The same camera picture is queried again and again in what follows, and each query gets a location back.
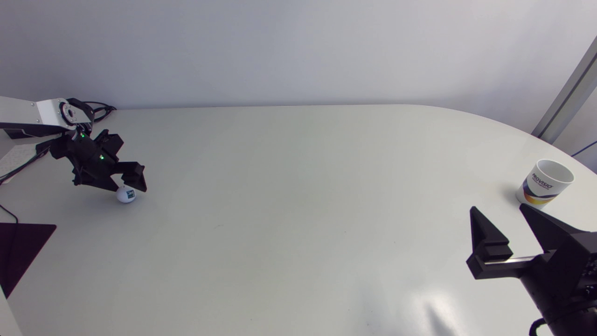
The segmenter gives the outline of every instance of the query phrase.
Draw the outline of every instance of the white wall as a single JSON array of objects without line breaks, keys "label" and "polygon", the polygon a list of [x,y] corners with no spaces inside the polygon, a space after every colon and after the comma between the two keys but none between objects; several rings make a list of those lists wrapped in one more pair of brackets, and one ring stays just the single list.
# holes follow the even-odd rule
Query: white wall
[{"label": "white wall", "polygon": [[531,131],[593,0],[3,0],[0,95],[119,108],[422,103]]}]

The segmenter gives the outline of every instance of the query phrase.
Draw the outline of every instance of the white mug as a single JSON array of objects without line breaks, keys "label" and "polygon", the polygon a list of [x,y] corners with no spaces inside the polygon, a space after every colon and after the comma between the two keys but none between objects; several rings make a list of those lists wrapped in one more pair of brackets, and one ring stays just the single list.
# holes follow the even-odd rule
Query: white mug
[{"label": "white mug", "polygon": [[563,164],[541,159],[525,178],[516,192],[516,198],[524,204],[542,209],[574,182],[574,174]]}]

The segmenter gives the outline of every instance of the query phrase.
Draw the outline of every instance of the black cable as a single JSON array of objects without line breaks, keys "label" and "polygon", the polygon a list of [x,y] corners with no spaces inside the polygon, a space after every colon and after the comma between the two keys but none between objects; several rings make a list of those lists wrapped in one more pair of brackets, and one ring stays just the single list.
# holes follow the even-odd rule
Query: black cable
[{"label": "black cable", "polygon": [[[98,123],[102,120],[104,120],[108,115],[110,115],[110,113],[112,113],[113,111],[117,110],[117,108],[115,108],[114,106],[108,105],[106,103],[101,103],[101,102],[84,102],[86,104],[96,104],[96,105],[102,105],[101,107],[98,108],[94,108],[93,109],[93,115],[94,115],[94,119],[93,121],[95,123]],[[104,111],[104,114],[99,116],[99,117],[95,117],[95,114],[98,112]]]},{"label": "black cable", "polygon": [[546,324],[544,319],[539,319],[533,322],[531,325],[531,330],[528,331],[528,336],[537,336],[537,328]]},{"label": "black cable", "polygon": [[17,216],[16,216],[14,213],[12,213],[12,212],[8,211],[8,210],[7,210],[5,207],[3,207],[1,204],[0,204],[0,207],[2,208],[2,210],[4,210],[4,211],[8,212],[8,213],[9,213],[9,214],[10,214],[12,217],[14,217],[14,220],[16,221],[16,224],[18,224],[18,223],[19,223],[19,218],[18,218],[18,217],[17,217]]},{"label": "black cable", "polygon": [[585,149],[587,149],[588,147],[591,147],[592,145],[594,145],[594,144],[596,144],[596,143],[597,143],[597,141],[595,141],[594,143],[592,143],[592,144],[588,145],[587,147],[585,147],[585,148],[583,148],[583,149],[579,150],[578,152],[576,152],[576,153],[572,154],[571,156],[572,156],[572,157],[574,157],[575,155],[578,155],[578,154],[582,153],[582,152],[583,152]]},{"label": "black cable", "polygon": [[35,154],[32,158],[30,158],[29,161],[25,162],[18,168],[14,169],[12,172],[6,173],[6,174],[0,176],[0,185],[2,185],[4,182],[6,182],[9,178],[12,178],[14,175],[21,172],[28,165],[30,165],[30,164],[34,163],[35,161],[39,160],[40,158],[42,158],[45,154],[48,153],[49,150],[50,150],[50,147],[43,149],[41,152]]}]

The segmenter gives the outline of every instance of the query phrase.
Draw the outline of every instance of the mug logo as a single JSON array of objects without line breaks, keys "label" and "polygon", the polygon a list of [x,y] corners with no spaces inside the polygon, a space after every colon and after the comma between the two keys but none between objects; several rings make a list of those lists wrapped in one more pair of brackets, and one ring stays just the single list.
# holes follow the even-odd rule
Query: mug logo
[{"label": "mug logo", "polygon": [[537,184],[539,184],[541,187],[543,187],[545,189],[549,189],[549,188],[553,187],[553,185],[548,184],[544,180],[540,179],[539,176],[535,175],[535,173],[533,173],[533,181],[535,181]]},{"label": "mug logo", "polygon": [[527,179],[524,180],[522,183],[522,191],[524,193],[524,198],[531,204],[545,204],[551,200],[553,200],[558,194],[555,195],[545,195],[539,196],[531,191],[531,188],[528,187]]}]

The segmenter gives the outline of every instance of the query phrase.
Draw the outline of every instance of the white ball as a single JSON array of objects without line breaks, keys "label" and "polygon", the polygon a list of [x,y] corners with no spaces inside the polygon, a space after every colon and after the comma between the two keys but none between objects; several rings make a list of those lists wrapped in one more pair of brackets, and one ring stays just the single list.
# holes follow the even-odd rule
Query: white ball
[{"label": "white ball", "polygon": [[123,185],[116,190],[116,198],[123,203],[131,203],[135,200],[135,198],[137,198],[137,192],[135,189],[127,185]]}]

